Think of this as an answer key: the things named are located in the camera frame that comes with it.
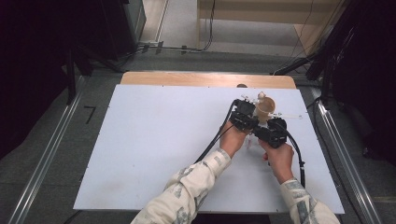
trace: sleeve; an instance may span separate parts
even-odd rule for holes
[[[168,181],[164,192],[152,199],[132,223],[191,223],[215,180],[230,164],[230,156],[218,148],[202,161],[181,169]]]
[[[280,185],[294,223],[339,223],[330,208],[314,199],[295,178]]]

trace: white board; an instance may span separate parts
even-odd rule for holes
[[[213,139],[234,99],[264,91],[276,102],[305,161],[306,188],[336,214],[339,196],[298,90],[119,85],[81,183],[78,210],[140,210]],[[257,138],[244,144],[217,180],[201,212],[287,212]],[[297,154],[292,170],[299,179]]]

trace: black device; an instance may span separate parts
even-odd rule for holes
[[[280,147],[286,143],[287,128],[286,121],[280,118],[269,119],[268,128],[259,126],[257,116],[253,115],[256,108],[254,104],[247,100],[235,100],[236,109],[231,113],[230,122],[238,130],[251,130],[262,141],[267,142],[271,147]]]

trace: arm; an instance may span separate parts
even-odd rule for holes
[[[231,122],[227,122],[223,130],[228,128],[229,131],[220,138],[220,148],[173,175],[165,191],[152,199],[132,223],[191,223],[207,193],[231,164],[231,158],[247,135],[232,127]]]
[[[279,148],[272,148],[263,141],[259,143],[265,149],[264,159],[271,163],[293,222],[339,223],[329,207],[314,199],[293,177],[291,163],[294,152],[291,146],[284,144]]]

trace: long sleeve shirt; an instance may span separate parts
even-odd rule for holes
[[[191,223],[216,179],[231,164],[221,148],[190,167],[181,169],[166,184],[164,192],[152,199],[132,221],[143,223]],[[295,179],[280,186],[294,223],[339,223],[334,213],[314,198]]]

